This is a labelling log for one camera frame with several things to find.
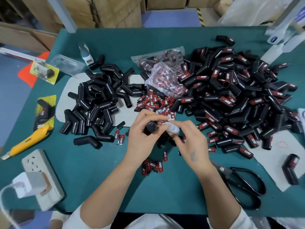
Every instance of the orange plastic object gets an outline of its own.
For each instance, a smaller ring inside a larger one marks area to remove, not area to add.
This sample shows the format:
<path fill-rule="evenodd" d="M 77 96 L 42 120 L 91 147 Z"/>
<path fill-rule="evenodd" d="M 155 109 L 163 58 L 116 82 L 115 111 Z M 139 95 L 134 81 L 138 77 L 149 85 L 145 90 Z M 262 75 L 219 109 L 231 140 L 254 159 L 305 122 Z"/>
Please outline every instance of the orange plastic object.
<path fill-rule="evenodd" d="M 47 59 L 49 56 L 49 51 L 42 53 L 40 56 L 38 56 L 38 58 L 40 59 Z M 21 69 L 18 72 L 18 77 L 20 79 L 22 79 L 24 82 L 28 83 L 30 85 L 31 88 L 34 87 L 34 84 L 36 82 L 36 80 L 38 79 L 37 76 L 34 76 L 30 73 L 31 67 L 32 67 L 33 62 L 30 62 L 29 65 L 27 65 L 26 67 L 24 67 L 23 69 Z"/>

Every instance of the person's left hand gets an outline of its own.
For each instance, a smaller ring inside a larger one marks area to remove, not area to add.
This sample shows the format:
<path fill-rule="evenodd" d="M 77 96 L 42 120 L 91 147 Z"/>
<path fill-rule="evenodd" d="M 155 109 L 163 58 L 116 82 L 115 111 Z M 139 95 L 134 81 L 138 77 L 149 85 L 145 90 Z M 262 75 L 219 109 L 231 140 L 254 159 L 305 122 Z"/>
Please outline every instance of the person's left hand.
<path fill-rule="evenodd" d="M 134 164 L 138 168 L 148 158 L 161 134 L 169 127 L 168 125 L 161 125 L 161 121 L 167 121 L 168 119 L 167 116 L 143 109 L 130 127 L 124 161 Z M 143 131 L 150 121 L 158 121 L 158 128 L 147 136 Z"/>

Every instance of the clear plastic box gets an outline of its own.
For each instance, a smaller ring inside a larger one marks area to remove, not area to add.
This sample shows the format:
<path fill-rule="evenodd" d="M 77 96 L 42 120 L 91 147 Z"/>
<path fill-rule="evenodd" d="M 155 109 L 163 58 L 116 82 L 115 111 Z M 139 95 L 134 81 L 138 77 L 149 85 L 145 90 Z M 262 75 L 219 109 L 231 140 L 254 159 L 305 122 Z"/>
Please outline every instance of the clear plastic box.
<path fill-rule="evenodd" d="M 78 73 L 81 73 L 86 66 L 86 64 L 82 62 L 76 61 L 64 55 L 56 55 L 51 59 L 49 64 L 72 77 Z"/>

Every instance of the paper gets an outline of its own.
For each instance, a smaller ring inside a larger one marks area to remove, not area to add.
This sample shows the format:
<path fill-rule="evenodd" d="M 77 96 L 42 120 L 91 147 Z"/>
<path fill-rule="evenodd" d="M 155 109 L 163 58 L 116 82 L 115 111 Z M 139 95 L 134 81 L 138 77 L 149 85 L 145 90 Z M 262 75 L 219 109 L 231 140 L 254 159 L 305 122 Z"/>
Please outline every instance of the paper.
<path fill-rule="evenodd" d="M 296 154 L 300 157 L 299 163 L 295 167 L 296 176 L 300 178 L 305 173 L 305 150 L 288 130 L 273 135 L 271 150 L 262 149 L 261 141 L 258 141 L 258 144 L 260 146 L 254 149 L 251 149 L 247 143 L 244 145 L 254 154 L 255 159 L 261 163 L 281 191 L 284 192 L 290 187 L 282 170 L 282 165 L 289 154 Z"/>
<path fill-rule="evenodd" d="M 64 111 L 66 109 L 72 110 L 76 104 L 74 99 L 68 97 L 68 93 L 69 92 L 78 93 L 79 83 L 86 82 L 88 80 L 90 80 L 90 78 L 86 75 L 86 73 L 79 73 L 79 74 L 75 75 L 74 77 L 71 77 L 68 80 L 68 82 L 60 96 L 58 104 L 56 106 L 55 116 L 60 122 L 65 122 Z M 129 83 L 130 84 L 142 84 L 142 83 L 144 83 L 144 80 L 140 75 L 130 75 Z M 114 126 L 118 125 L 122 121 L 125 121 L 125 123 L 126 123 L 124 125 L 124 127 L 130 127 L 133 124 L 133 122 L 135 121 L 135 118 L 139 114 L 139 112 L 134 111 L 135 107 L 137 105 L 138 99 L 139 99 L 139 97 L 130 97 L 130 100 L 132 102 L 132 107 L 127 108 L 124 100 L 119 98 L 119 102 L 116 105 L 118 106 L 120 111 L 118 113 L 116 113 L 115 115 L 112 115 Z"/>

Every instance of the hand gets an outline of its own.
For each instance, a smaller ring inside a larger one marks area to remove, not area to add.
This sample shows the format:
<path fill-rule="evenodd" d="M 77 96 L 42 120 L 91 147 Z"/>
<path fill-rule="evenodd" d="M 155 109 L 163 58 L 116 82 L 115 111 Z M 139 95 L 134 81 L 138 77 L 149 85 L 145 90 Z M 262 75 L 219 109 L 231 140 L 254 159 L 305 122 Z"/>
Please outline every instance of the hand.
<path fill-rule="evenodd" d="M 171 123 L 181 128 L 186 136 L 186 143 L 183 143 L 178 135 L 170 133 L 186 163 L 197 176 L 208 175 L 214 166 L 209 159 L 206 137 L 190 120 L 171 121 Z"/>
<path fill-rule="evenodd" d="M 168 119 L 167 116 L 158 115 L 147 109 L 143 109 L 139 113 L 129 130 L 128 147 L 124 157 L 128 164 L 134 164 L 138 168 L 148 158 L 155 143 L 168 128 L 168 125 L 161 125 L 161 121 Z M 147 136 L 143 131 L 150 121 L 158 121 L 158 128 Z"/>

